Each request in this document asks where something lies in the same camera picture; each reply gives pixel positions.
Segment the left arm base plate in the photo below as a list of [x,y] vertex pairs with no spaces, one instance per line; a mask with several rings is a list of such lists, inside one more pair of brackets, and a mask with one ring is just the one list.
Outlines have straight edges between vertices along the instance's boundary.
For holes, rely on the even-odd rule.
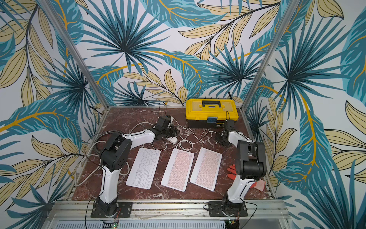
[[91,218],[129,218],[132,211],[132,202],[112,202],[105,204],[97,201],[93,204]]

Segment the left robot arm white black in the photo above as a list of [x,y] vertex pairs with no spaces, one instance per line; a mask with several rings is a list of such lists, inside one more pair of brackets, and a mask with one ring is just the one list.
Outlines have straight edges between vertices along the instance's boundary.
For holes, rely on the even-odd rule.
[[126,165],[130,150],[161,140],[178,136],[178,129],[172,124],[170,115],[160,116],[151,128],[132,134],[113,134],[100,151],[103,179],[101,192],[94,208],[112,216],[117,212],[117,185],[121,169]]

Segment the white power strip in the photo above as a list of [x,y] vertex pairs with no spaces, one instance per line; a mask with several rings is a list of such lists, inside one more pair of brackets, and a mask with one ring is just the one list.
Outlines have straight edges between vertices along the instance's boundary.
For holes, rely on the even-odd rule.
[[172,144],[177,144],[177,142],[178,142],[178,139],[177,139],[177,137],[169,137],[169,138],[167,138],[167,140],[170,142],[170,143],[172,143]]

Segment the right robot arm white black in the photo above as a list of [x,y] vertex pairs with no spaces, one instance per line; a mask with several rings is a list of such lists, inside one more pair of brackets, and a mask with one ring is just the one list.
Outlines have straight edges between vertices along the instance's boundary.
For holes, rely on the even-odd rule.
[[223,131],[216,135],[215,140],[224,147],[233,145],[237,148],[234,182],[218,208],[220,213],[231,216],[244,208],[245,195],[267,173],[265,145],[236,130],[231,119],[224,121]]

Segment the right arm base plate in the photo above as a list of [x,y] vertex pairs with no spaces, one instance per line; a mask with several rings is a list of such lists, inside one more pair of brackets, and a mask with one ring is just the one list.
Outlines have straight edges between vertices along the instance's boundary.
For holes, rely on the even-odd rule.
[[247,217],[248,212],[244,203],[232,203],[223,201],[208,202],[210,217]]

